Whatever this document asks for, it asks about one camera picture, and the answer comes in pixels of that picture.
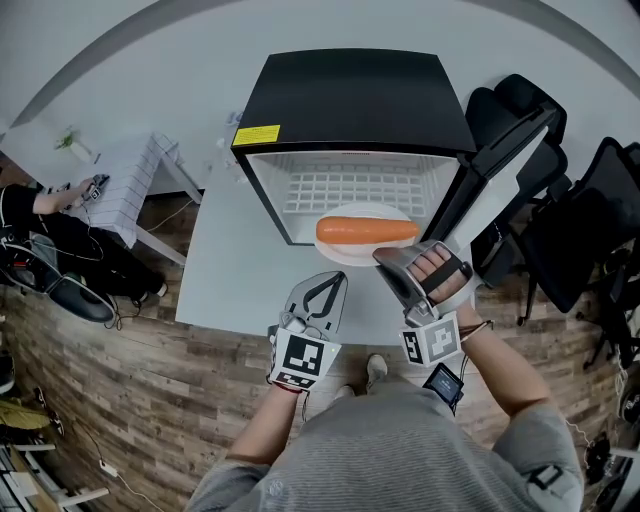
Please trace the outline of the person's right hand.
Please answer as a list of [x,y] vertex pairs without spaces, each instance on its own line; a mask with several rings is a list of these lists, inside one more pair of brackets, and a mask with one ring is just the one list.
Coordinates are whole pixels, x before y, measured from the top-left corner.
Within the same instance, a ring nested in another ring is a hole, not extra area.
[[[451,253],[448,250],[442,246],[434,246],[418,256],[415,262],[409,266],[409,270],[416,280],[422,283],[450,259]],[[439,304],[455,294],[464,285],[464,282],[464,276],[456,271],[432,290],[429,297],[434,303]]]

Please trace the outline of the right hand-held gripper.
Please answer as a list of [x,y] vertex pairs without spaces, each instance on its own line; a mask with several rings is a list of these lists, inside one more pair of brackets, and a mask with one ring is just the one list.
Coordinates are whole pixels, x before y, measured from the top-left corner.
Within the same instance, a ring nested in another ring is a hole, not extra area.
[[[472,266],[454,252],[451,259],[422,283],[409,266],[434,246],[449,248],[440,241],[427,240],[413,246],[381,247],[373,252],[378,271],[400,301],[406,326],[399,331],[408,361],[425,367],[439,364],[461,352],[461,335],[456,310],[475,293],[482,280]],[[459,271],[464,285],[445,301],[436,304],[429,293]]]

